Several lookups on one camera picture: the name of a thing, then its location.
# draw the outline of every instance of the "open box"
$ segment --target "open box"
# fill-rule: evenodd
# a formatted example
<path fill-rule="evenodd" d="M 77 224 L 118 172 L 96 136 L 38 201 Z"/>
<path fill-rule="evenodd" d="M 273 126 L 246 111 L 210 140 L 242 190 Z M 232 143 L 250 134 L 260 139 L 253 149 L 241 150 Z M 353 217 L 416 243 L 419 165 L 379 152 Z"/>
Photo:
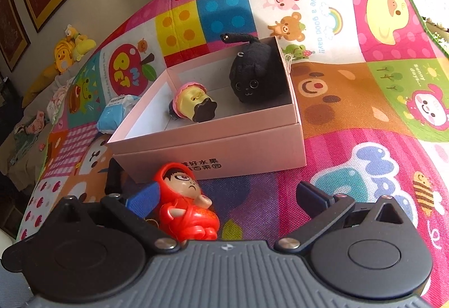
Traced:
<path fill-rule="evenodd" d="M 188 165 L 197 179 L 251 175 L 306 165 L 295 91 L 274 37 L 262 39 L 279 53 L 287 91 L 262 104 L 241 103 L 230 86 L 232 62 L 244 45 L 165 70 L 110 138 L 114 158 L 135 182 L 148 182 L 166 162 Z M 174 120 L 168 105 L 183 84 L 197 82 L 217 102 L 215 118 Z"/>

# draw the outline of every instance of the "play mat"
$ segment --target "play mat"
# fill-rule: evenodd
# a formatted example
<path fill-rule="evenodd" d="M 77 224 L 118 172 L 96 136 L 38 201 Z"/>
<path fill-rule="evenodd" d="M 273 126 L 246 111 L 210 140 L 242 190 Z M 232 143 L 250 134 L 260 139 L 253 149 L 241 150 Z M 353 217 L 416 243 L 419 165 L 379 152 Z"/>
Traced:
<path fill-rule="evenodd" d="M 307 166 L 202 181 L 220 237 L 273 243 L 306 222 L 295 201 L 300 180 L 359 202 L 391 194 L 432 252 L 424 297 L 440 307 L 449 300 L 449 61 L 424 28 L 410 0 L 153 0 L 78 74 L 18 239 L 35 233 L 62 196 L 104 195 L 109 136 L 95 125 L 111 98 L 141 95 L 166 67 L 224 48 L 226 31 L 277 35 L 295 57 Z"/>

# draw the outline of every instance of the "black cat plush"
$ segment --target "black cat plush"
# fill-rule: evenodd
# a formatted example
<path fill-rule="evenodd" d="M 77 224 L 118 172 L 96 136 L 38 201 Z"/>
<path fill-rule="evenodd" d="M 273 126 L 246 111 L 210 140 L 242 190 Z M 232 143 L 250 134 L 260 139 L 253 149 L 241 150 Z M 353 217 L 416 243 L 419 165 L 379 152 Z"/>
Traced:
<path fill-rule="evenodd" d="M 241 102 L 258 103 L 287 90 L 287 79 L 277 48 L 250 34 L 224 33 L 224 43 L 249 42 L 232 63 L 229 79 Z"/>

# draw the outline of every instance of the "pink gingham pattern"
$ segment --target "pink gingham pattern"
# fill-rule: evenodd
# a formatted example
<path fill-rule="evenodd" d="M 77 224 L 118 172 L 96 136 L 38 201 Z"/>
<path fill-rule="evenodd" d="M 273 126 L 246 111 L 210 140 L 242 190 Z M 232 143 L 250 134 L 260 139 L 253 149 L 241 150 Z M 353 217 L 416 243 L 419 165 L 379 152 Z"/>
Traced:
<path fill-rule="evenodd" d="M 69 130 L 58 156 L 48 167 L 45 177 L 70 175 L 97 133 L 95 122 Z"/>

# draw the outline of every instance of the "metal screw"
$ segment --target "metal screw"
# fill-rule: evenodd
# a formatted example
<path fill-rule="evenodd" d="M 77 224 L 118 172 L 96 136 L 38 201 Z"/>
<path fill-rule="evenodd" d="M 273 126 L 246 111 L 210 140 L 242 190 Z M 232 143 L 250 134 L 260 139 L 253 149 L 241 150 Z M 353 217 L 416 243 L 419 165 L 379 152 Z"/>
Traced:
<path fill-rule="evenodd" d="M 298 248 L 301 245 L 301 242 L 294 238 L 282 238 L 278 241 L 279 245 L 282 248 L 285 248 L 286 250 L 294 250 L 295 248 Z"/>
<path fill-rule="evenodd" d="M 171 250 L 177 246 L 178 242 L 176 242 L 173 238 L 159 238 L 156 240 L 154 245 L 160 250 Z"/>

